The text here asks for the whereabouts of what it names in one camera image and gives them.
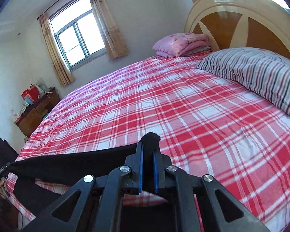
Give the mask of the person's left hand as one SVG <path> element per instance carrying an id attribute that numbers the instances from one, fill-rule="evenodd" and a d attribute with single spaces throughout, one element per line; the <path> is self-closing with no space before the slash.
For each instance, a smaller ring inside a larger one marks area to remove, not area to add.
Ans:
<path id="1" fill-rule="evenodd" d="M 6 190 L 7 190 L 6 181 L 0 181 L 0 196 L 5 200 L 7 199 Z"/>

